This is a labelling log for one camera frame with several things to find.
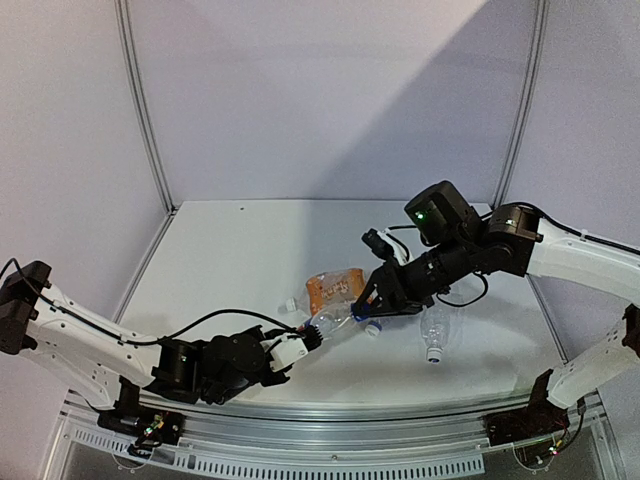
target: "white bottle cap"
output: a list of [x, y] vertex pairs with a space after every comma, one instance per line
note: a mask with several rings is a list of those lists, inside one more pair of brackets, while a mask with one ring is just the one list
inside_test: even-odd
[[288, 298], [286, 302], [284, 302], [284, 306], [287, 309], [287, 312], [292, 313], [298, 310], [298, 302], [295, 298]]
[[382, 331], [382, 326], [375, 321], [370, 321], [366, 327], [364, 327], [364, 331], [367, 332], [371, 337], [377, 337], [380, 335]]
[[438, 347], [431, 347], [427, 349], [427, 362], [440, 363], [442, 360], [442, 349]]

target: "white backdrop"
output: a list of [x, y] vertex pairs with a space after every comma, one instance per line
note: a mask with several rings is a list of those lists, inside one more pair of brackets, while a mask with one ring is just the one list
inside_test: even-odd
[[[0, 261], [111, 316], [163, 218], [112, 2], [0, 3]], [[66, 386], [0, 355], [0, 478], [38, 478]]]
[[[533, 107], [509, 200], [640, 244], [640, 5], [551, 2]], [[540, 281], [570, 357], [595, 343], [626, 302], [567, 282]], [[629, 478], [640, 477], [640, 372], [601, 393]]]
[[490, 201], [534, 1], [131, 3], [172, 194]]

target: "robotic arm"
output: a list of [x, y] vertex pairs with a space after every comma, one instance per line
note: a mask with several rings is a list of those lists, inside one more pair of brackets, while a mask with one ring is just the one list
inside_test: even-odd
[[561, 278], [631, 302], [598, 344], [538, 377], [526, 409], [486, 418], [493, 444], [553, 432], [558, 422], [568, 425], [567, 408], [640, 365], [640, 251], [563, 226], [529, 204], [503, 205], [481, 218], [447, 181], [420, 193], [405, 211], [433, 248], [400, 265], [373, 232], [365, 234], [385, 262], [355, 303], [357, 316], [417, 313], [462, 277], [496, 271]]
[[43, 366], [100, 413], [98, 425], [137, 438], [130, 453], [146, 456], [161, 443], [177, 444], [184, 418], [139, 404], [140, 389], [162, 397], [224, 404], [248, 387], [279, 385], [294, 362], [322, 341], [313, 327], [260, 326], [242, 333], [187, 342], [128, 330], [81, 307], [49, 282], [51, 268], [33, 262], [0, 289], [0, 351]]

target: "white tabletop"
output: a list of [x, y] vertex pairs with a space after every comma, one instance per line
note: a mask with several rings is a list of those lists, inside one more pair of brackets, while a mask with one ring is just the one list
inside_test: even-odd
[[[245, 308], [290, 325], [302, 313], [279, 313], [317, 273], [381, 262], [360, 237], [369, 228], [406, 224], [398, 201], [265, 200], [186, 202], [136, 289], [122, 325], [166, 335], [221, 308]], [[476, 205], [479, 212], [486, 205]], [[399, 231], [415, 256], [415, 231]], [[489, 277], [480, 302], [461, 310], [439, 365], [425, 361], [415, 320], [398, 321], [372, 339], [355, 331], [296, 363], [282, 386], [255, 386], [234, 401], [253, 405], [414, 406], [469, 401], [528, 391], [561, 362], [526, 279]], [[459, 282], [465, 300], [481, 291], [473, 276]], [[216, 317], [186, 333], [210, 339], [254, 325], [251, 318]]]

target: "black bracket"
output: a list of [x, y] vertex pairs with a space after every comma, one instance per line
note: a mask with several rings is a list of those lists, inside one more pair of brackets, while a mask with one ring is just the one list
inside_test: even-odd
[[177, 445], [184, 428], [184, 415], [140, 405], [140, 387], [120, 377], [120, 397], [113, 410], [100, 411], [98, 426], [112, 432], [140, 437], [160, 415], [164, 419], [161, 429], [154, 432], [160, 443]]
[[423, 302], [409, 299], [398, 275], [399, 267], [395, 259], [390, 259], [371, 274], [356, 302], [353, 304], [354, 315], [360, 318], [415, 315], [424, 306], [433, 306], [433, 298], [427, 297]]
[[50, 286], [48, 278], [51, 267], [35, 261], [19, 272], [7, 277], [0, 288], [0, 352], [17, 355], [23, 348], [34, 349], [35, 340], [28, 337], [29, 320], [38, 316], [35, 310], [38, 295], [27, 286], [29, 282], [38, 292]]
[[633, 349], [640, 357], [640, 309], [629, 305], [622, 318], [627, 321], [627, 334], [622, 339], [622, 345]]
[[547, 386], [552, 373], [553, 370], [547, 370], [536, 379], [526, 407], [484, 417], [492, 446], [546, 435], [569, 426], [567, 411], [547, 400]]

